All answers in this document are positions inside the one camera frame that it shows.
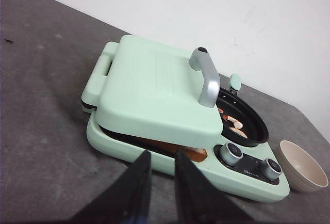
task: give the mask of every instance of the black knob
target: black knob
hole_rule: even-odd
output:
[[[271,158],[266,158],[259,164],[259,170],[269,180],[274,181],[282,174],[280,165]]]
[[[220,158],[228,165],[234,166],[243,158],[242,151],[232,142],[227,142],[220,148]]]

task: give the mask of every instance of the beige bowl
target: beige bowl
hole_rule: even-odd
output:
[[[292,189],[307,192],[328,186],[328,178],[322,167],[298,145],[282,140],[275,156]]]

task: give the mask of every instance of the lid handle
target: lid handle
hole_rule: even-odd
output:
[[[203,74],[204,84],[199,103],[213,108],[220,90],[220,77],[206,48],[195,49],[190,56],[189,65],[196,71],[201,70]]]

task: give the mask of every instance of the mint green sandwich maker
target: mint green sandwich maker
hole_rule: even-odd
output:
[[[81,96],[83,111],[91,114],[88,142],[128,162],[146,149],[126,142],[130,137],[205,149],[206,158],[194,164],[218,189],[260,202],[284,199],[289,185],[266,142],[266,126],[266,140],[245,145],[249,138],[238,134],[235,123],[229,127],[233,121],[225,116],[226,108],[217,106],[226,107],[226,100],[250,108],[236,96],[240,80],[233,74],[230,91],[220,88],[219,75],[202,47],[190,52],[131,35],[108,42]],[[261,119],[247,119],[240,130],[258,121],[264,125]],[[150,152],[154,170],[174,175],[174,156]]]

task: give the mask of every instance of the frying pan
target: frying pan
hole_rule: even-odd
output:
[[[259,117],[257,112],[236,95],[220,88],[217,107],[224,111],[223,114],[220,114],[223,123],[221,135],[228,140],[245,147],[255,147],[268,140],[269,133],[263,120]],[[243,131],[248,138],[240,136],[232,131],[230,127],[234,127],[233,123],[225,121],[223,115],[228,115],[239,120],[243,124],[240,130]]]

